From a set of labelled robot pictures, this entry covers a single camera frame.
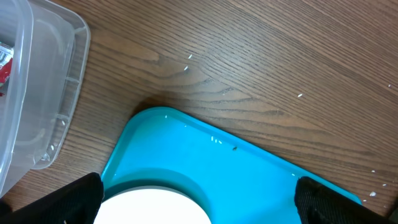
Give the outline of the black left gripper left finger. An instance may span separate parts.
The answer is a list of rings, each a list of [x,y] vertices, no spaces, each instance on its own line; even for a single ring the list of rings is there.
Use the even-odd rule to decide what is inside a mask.
[[[92,172],[15,212],[7,203],[1,202],[1,223],[91,224],[103,198],[101,177]]]

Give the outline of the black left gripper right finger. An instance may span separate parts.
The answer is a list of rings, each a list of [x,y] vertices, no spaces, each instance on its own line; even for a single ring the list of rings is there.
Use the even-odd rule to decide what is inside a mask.
[[[297,181],[294,203],[302,224],[394,224],[309,177]]]

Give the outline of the large white plate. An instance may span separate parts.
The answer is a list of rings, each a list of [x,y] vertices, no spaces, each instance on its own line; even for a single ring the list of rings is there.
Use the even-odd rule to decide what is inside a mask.
[[[94,224],[210,224],[204,209],[187,195],[167,187],[143,186],[105,200]]]

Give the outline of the red snack wrapper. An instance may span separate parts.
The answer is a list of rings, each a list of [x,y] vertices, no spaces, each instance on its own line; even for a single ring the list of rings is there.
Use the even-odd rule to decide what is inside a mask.
[[[5,96],[11,75],[14,49],[1,42],[1,96]]]

